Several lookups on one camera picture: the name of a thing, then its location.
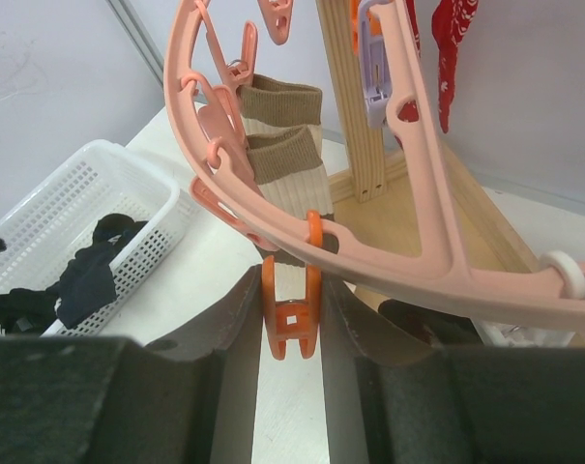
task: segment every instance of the white plastic basket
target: white plastic basket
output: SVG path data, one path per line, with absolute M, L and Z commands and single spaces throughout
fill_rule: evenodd
M 92 244 L 97 221 L 122 213 L 148 223 L 114 258 L 118 299 L 72 330 L 56 321 L 48 334 L 93 335 L 185 235 L 199 211 L 189 194 L 124 147 L 96 140 L 82 147 L 0 220 L 0 294 L 44 290 L 75 253 Z

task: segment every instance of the red cloth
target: red cloth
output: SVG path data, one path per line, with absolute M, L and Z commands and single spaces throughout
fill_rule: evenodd
M 408 15 L 410 16 L 410 23 L 412 25 L 412 32 L 415 35 L 415 43 L 417 44 L 417 51 L 421 53 L 421 41 L 419 38 L 419 26 L 417 25 L 417 12 L 415 11 L 415 0 L 406 0 L 406 7 L 408 8 Z M 406 103 L 399 111 L 399 119 L 408 123 L 419 121 L 419 112 L 417 104 L 414 101 Z
M 457 47 L 470 26 L 479 0 L 441 0 L 431 18 L 431 33 L 438 44 L 438 116 L 444 133 L 455 98 Z

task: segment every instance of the pink plastic hanger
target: pink plastic hanger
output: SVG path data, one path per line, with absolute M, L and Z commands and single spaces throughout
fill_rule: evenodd
M 170 123 L 200 182 L 266 241 L 347 281 L 454 315 L 585 333 L 585 263 L 578 264 L 565 253 L 553 252 L 541 261 L 546 267 L 533 274 L 471 267 L 405 4 L 394 0 L 375 5 L 370 11 L 380 21 L 390 75 L 397 82 L 386 108 L 387 123 L 405 150 L 423 248 L 421 256 L 411 258 L 366 246 L 342 225 L 325 219 L 322 229 L 338 238 L 339 250 L 333 254 L 312 246 L 307 242 L 307 222 L 266 201 L 243 177 L 233 144 L 209 145 L 194 107 L 193 81 L 187 87 L 179 85 L 190 73 L 187 57 L 191 57 L 202 22 L 192 1 L 186 0 L 181 2 L 172 28 L 164 92 Z M 419 120 L 399 120 L 400 108 L 412 101 L 419 108 Z M 217 102 L 214 97 L 209 99 L 209 104 Z M 221 117 L 220 111 L 219 116 L 215 113 L 209 125 L 231 128 L 227 117 Z M 232 129 L 223 138 L 237 136 Z M 217 172 L 207 162 L 214 150 L 219 160 Z
M 274 44 L 283 45 L 290 35 L 290 20 L 294 0 L 257 0 Z

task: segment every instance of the plastic clip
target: plastic clip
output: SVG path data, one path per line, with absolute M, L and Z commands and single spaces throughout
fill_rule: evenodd
M 393 91 L 380 22 L 369 9 L 391 0 L 351 0 L 352 45 L 359 56 L 361 84 L 366 102 L 367 125 L 381 128 L 386 119 L 387 102 Z
M 317 211 L 307 212 L 309 243 L 322 247 L 322 219 Z M 305 267 L 305 298 L 289 302 L 275 299 L 275 258 L 268 256 L 262 264 L 262 299 L 264 323 L 271 353 L 276 360 L 285 358 L 286 340 L 298 339 L 301 356 L 311 358 L 315 352 L 320 324 L 320 299 L 322 298 L 322 274 L 320 269 L 307 264 Z
M 257 27 L 251 21 L 245 23 L 241 58 L 227 63 L 223 58 L 223 52 L 215 33 L 215 26 L 213 26 L 213 21 L 208 14 L 208 9 L 202 0 L 194 0 L 194 2 L 206 26 L 206 42 L 213 55 L 213 61 L 219 72 L 219 77 L 230 88 L 232 93 L 236 94 L 236 90 L 241 85 L 249 85 L 253 81 L 255 57 L 257 55 Z
M 257 0 L 274 44 L 283 45 L 290 35 L 290 20 L 294 0 Z
M 199 72 L 188 72 L 181 79 L 181 87 L 190 84 L 199 84 L 207 103 L 197 110 L 197 119 L 202 130 L 208 137 L 204 162 L 212 171 L 221 168 L 220 150 L 227 154 L 230 169 L 245 185 L 258 194 L 259 187 L 253 178 L 253 170 L 247 159 L 247 141 L 243 124 L 240 119 L 238 104 L 230 89 L 224 85 L 212 87 L 206 77 Z M 230 213 L 216 194 L 214 194 L 198 177 L 190 184 L 190 193 L 193 199 L 217 218 L 230 225 L 242 235 L 254 242 L 258 247 L 268 251 L 277 251 L 278 247 L 272 242 L 258 236 L 244 222 Z

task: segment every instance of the orange clothespin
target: orange clothespin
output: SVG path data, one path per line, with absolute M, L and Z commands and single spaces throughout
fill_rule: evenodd
M 257 0 L 257 3 L 271 40 L 277 45 L 285 44 L 290 35 L 294 0 Z
M 307 212 L 309 243 L 322 247 L 322 219 L 317 211 Z M 262 299 L 264 323 L 271 353 L 276 360 L 285 358 L 286 340 L 298 339 L 301 355 L 311 358 L 318 340 L 320 324 L 320 299 L 322 298 L 322 274 L 318 268 L 306 265 L 305 298 L 300 301 L 277 302 L 275 300 L 275 258 L 269 256 L 262 264 Z
M 227 63 L 223 58 L 223 52 L 219 45 L 219 39 L 215 33 L 213 21 L 208 14 L 208 9 L 202 0 L 194 0 L 195 7 L 199 10 L 204 26 L 206 27 L 206 42 L 213 55 L 213 61 L 219 72 L 221 81 L 227 85 L 233 94 L 241 85 L 249 85 L 253 81 L 255 70 L 255 57 L 257 55 L 257 27 L 251 21 L 245 23 L 243 31 L 243 43 L 241 46 L 241 58 Z
M 361 0 L 350 0 L 350 19 L 352 21 L 352 48 L 356 55 L 359 54 L 359 6 Z M 382 35 L 380 28 L 380 21 L 373 16 L 369 11 L 366 12 L 369 20 L 369 34 L 372 36 Z

